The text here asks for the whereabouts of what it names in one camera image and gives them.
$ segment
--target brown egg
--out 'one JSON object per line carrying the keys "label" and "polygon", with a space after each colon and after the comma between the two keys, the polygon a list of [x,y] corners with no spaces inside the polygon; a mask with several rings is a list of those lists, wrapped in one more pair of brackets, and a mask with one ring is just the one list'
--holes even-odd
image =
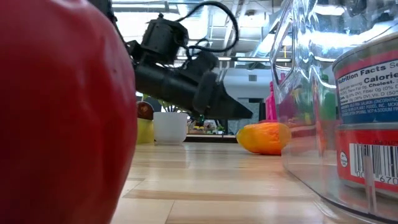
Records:
{"label": "brown egg", "polygon": [[154,119],[154,108],[152,105],[145,101],[137,102],[137,117],[147,120]]}

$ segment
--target red label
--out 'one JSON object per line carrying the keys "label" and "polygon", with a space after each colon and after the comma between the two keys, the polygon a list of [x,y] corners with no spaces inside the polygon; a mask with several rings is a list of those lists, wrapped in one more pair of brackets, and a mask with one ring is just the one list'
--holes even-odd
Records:
{"label": "red label", "polygon": [[362,60],[356,60],[356,63],[350,63],[342,69],[335,71],[335,77],[336,79],[338,79],[350,72],[357,71],[372,65],[377,65],[379,63],[388,62],[390,60],[395,60],[397,58],[397,55],[398,50],[391,50],[390,52],[373,55]]}
{"label": "red label", "polygon": [[339,130],[338,175],[365,184],[363,155],[373,162],[374,186],[398,192],[398,130]]}

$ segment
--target wooden surface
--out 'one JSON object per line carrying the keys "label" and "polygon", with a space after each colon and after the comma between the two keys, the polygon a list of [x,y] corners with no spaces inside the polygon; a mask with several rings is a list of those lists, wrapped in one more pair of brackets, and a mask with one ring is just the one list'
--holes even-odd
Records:
{"label": "wooden surface", "polygon": [[161,223],[362,222],[321,203],[280,157],[237,144],[137,146],[112,224]]}

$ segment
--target white cup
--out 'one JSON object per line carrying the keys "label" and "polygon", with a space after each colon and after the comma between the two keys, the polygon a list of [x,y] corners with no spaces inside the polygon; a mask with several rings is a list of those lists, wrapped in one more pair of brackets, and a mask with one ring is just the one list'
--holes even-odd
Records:
{"label": "white cup", "polygon": [[187,137],[186,113],[155,112],[154,129],[157,144],[179,145]]}

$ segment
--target plastic bin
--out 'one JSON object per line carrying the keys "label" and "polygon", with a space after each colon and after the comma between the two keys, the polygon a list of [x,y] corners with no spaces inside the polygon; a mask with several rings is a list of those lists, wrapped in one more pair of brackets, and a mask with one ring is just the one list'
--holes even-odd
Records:
{"label": "plastic bin", "polygon": [[398,222],[397,3],[327,2],[286,0],[279,14],[271,70],[278,121],[293,133],[282,160],[331,204]]}

